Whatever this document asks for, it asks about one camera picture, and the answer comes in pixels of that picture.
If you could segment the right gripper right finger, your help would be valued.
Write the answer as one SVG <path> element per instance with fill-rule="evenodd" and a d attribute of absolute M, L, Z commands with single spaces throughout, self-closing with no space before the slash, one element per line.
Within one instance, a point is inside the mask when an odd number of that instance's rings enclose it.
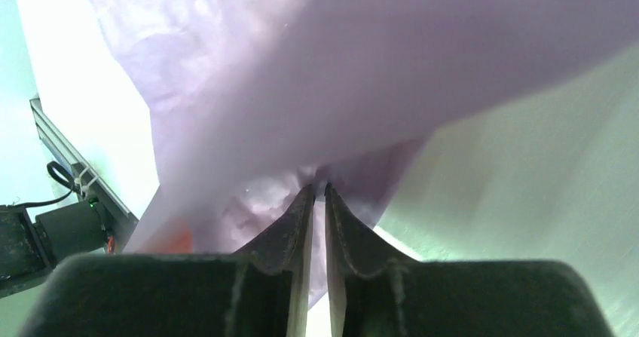
<path fill-rule="evenodd" d="M 585 281 L 552 260 L 420 262 L 361 222 L 327 185 L 335 336 L 610 336 Z"/>

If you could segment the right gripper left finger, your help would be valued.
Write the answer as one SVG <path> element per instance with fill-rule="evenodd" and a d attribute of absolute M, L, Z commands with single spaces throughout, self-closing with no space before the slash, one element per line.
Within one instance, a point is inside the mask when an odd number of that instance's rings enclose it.
<path fill-rule="evenodd" d="M 231 254 L 81 254 L 48 278 L 22 336 L 303 336 L 315 190 Z"/>

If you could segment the pink wrapping paper sheet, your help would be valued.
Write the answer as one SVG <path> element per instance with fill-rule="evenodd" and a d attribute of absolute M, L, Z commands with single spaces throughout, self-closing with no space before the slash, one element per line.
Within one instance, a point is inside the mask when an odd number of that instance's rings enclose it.
<path fill-rule="evenodd" d="M 638 0 L 89 0 L 159 190 L 234 250 L 303 182 L 437 259 L 554 257 L 638 309 Z"/>

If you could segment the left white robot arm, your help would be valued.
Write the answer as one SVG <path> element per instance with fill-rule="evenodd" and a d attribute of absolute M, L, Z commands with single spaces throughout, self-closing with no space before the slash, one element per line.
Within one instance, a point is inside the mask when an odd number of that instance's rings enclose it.
<path fill-rule="evenodd" d="M 113 218 L 96 197 L 50 210 L 31 220 L 28 209 L 52 206 L 73 194 L 80 183 L 59 163 L 47 164 L 49 176 L 67 187 L 62 197 L 1 206 L 1 297 L 31 289 L 65 258 L 99 248 L 114 253 L 117 237 Z"/>

